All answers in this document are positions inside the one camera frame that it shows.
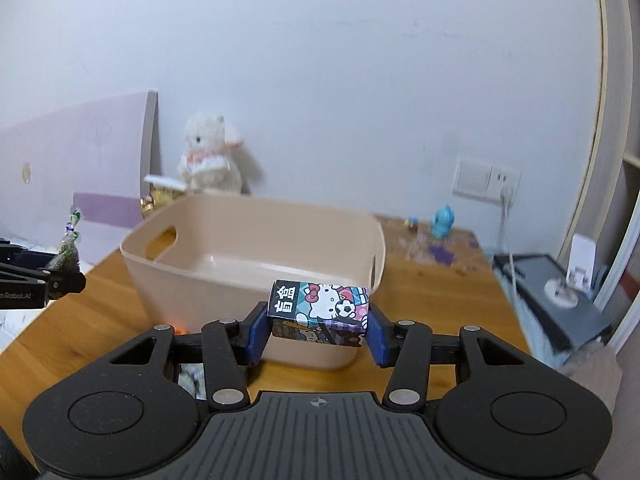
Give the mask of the beige plastic storage basket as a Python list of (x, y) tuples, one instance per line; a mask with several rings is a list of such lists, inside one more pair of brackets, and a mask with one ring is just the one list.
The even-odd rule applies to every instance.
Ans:
[(277, 280), (375, 292), (385, 266), (382, 226), (370, 214), (241, 195), (190, 195), (154, 211), (120, 244), (154, 324), (197, 333), (245, 318)]

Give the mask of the white phone stand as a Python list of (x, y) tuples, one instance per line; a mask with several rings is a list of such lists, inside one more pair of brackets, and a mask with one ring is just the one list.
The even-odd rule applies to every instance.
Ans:
[(560, 278), (550, 278), (544, 285), (544, 292), (555, 307), (574, 309), (580, 298), (589, 298), (596, 248), (596, 242), (591, 238), (573, 235), (565, 274)]

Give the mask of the white wooden shelf frame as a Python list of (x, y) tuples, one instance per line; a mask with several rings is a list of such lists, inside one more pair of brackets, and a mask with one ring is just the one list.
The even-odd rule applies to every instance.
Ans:
[(612, 318), (608, 344), (623, 349), (639, 322), (639, 293), (624, 298), (628, 266), (639, 258), (639, 0), (597, 0), (600, 74), (596, 126), (572, 221), (560, 250), (570, 258), (570, 238), (597, 243), (597, 264), (608, 273), (594, 306)]

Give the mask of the white wall socket plate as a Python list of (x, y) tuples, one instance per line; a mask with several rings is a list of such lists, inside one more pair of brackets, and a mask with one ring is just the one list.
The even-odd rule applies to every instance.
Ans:
[(452, 192), (481, 202), (510, 204), (521, 181), (521, 173), (487, 162), (459, 158)]

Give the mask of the blue small figurine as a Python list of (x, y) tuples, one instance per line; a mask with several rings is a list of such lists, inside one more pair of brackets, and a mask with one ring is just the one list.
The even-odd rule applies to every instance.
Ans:
[(443, 240), (449, 236), (454, 225), (454, 211), (449, 205), (439, 208), (431, 222), (431, 233), (435, 238)]

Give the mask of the gold tissue pack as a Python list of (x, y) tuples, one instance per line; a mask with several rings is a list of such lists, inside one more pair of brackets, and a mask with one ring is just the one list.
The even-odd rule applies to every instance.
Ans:
[(149, 193), (140, 198), (142, 217), (149, 217), (154, 211), (165, 207), (186, 194), (186, 184), (175, 178), (148, 174), (144, 182), (149, 185)]

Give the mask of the white plush bunny toy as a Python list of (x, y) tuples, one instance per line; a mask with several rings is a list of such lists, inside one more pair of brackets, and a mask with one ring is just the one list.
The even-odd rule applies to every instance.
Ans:
[(232, 153), (243, 144), (224, 116), (196, 113), (184, 128), (178, 173), (190, 192), (240, 194), (243, 180)]

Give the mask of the clear bag of dried herbs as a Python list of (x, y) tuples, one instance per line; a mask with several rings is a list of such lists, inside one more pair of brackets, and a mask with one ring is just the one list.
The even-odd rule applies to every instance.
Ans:
[(85, 275), (80, 270), (77, 247), (77, 225), (80, 219), (80, 210), (74, 209), (70, 213), (70, 221), (66, 223), (58, 253), (43, 268), (43, 272), (48, 276), (47, 300), (58, 300), (67, 294), (78, 294), (86, 286)]

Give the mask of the grey side cabinet top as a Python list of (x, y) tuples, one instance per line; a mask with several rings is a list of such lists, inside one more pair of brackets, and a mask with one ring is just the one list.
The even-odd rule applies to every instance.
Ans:
[(592, 250), (574, 250), (567, 269), (543, 254), (498, 254), (492, 263), (506, 278), (514, 278), (516, 291), (555, 349), (577, 349), (611, 333), (611, 323), (588, 296), (593, 278)]

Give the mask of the cartoon kitty blind box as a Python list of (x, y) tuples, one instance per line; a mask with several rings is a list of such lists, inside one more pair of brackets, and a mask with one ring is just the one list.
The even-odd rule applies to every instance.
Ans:
[(360, 347), (366, 336), (367, 287), (277, 280), (267, 307), (273, 336)]

